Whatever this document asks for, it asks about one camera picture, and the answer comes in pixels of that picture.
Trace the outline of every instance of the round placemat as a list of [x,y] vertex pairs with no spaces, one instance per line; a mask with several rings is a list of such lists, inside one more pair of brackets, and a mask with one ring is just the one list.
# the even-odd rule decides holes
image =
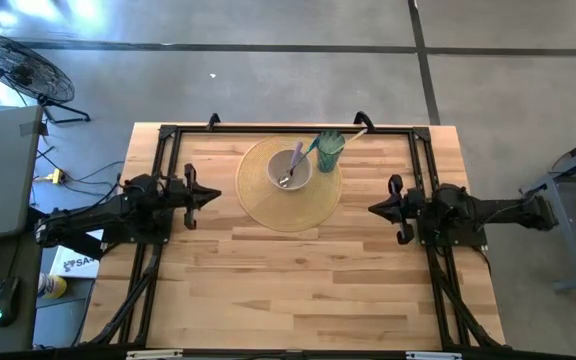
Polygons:
[[308,154],[312,178],[301,189],[279,189],[268,178],[266,167],[270,158],[281,150],[294,149],[297,141],[303,151],[314,137],[276,136],[260,141],[244,155],[237,170],[235,188],[244,210],[270,229],[303,231],[321,224],[337,207],[341,196],[339,167],[329,173],[317,169],[317,149]]

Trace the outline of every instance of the bowl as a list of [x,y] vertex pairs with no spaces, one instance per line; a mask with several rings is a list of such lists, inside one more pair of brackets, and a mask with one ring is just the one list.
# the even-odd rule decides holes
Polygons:
[[[312,165],[310,164],[310,159],[306,157],[303,159],[297,167],[292,172],[292,178],[288,182],[287,187],[279,186],[279,178],[286,174],[286,171],[290,168],[290,160],[292,160],[292,154],[295,150],[282,150],[273,155],[268,161],[268,167],[266,168],[266,173],[268,174],[268,179],[276,187],[281,190],[294,191],[301,189],[310,181],[312,177]],[[304,156],[303,153],[299,153],[297,160]]]

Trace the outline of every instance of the fan stand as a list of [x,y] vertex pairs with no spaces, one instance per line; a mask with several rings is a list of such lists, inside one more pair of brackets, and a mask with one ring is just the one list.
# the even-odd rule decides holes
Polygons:
[[[39,95],[39,97],[37,97],[37,103],[39,104],[39,106],[42,107],[42,109],[44,109],[44,113],[46,113],[46,117],[48,118],[48,121],[50,121],[52,124],[64,124],[64,123],[70,123],[70,122],[78,122],[78,121],[85,121],[85,122],[89,122],[90,121],[90,116],[88,116],[87,113],[83,112],[83,111],[79,111],[77,109],[73,109],[71,107],[62,105],[62,104],[58,104],[50,99],[48,99],[47,97],[45,97],[44,95]],[[84,117],[82,118],[72,118],[72,119],[64,119],[64,120],[55,120],[55,118],[52,116],[52,114],[50,113],[50,111],[48,111],[47,106],[56,106],[58,108],[62,108],[65,110],[68,110],[70,112],[74,112],[76,114],[80,114],[83,115]]]

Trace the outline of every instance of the wooden table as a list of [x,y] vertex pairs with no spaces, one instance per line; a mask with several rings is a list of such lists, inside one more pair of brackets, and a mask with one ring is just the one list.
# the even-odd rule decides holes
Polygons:
[[[161,125],[135,124],[124,179],[150,174]],[[455,127],[430,129],[440,181],[468,186]],[[407,139],[365,135],[350,144],[339,161],[343,189],[333,215],[317,228],[281,233],[251,219],[235,193],[242,156],[266,136],[183,135],[177,169],[192,162],[198,182],[223,194],[196,213],[195,231],[183,226],[183,210],[175,212],[148,347],[438,349],[425,252],[413,243],[398,245],[398,227],[367,210],[388,197],[392,174],[402,175],[404,188],[414,186]],[[424,183],[430,184],[427,176]],[[83,340],[98,334],[125,298],[134,252],[134,245],[121,245],[102,259]],[[455,259],[464,301],[503,342],[486,263],[469,248],[455,248]],[[456,339],[450,307],[448,314]]]

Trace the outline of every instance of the green cup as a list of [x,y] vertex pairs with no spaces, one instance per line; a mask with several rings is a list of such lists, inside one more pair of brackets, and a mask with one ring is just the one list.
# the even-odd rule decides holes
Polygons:
[[346,142],[343,135],[338,131],[324,131],[319,135],[317,144],[317,168],[323,173],[329,173],[335,169],[341,151],[336,151]]

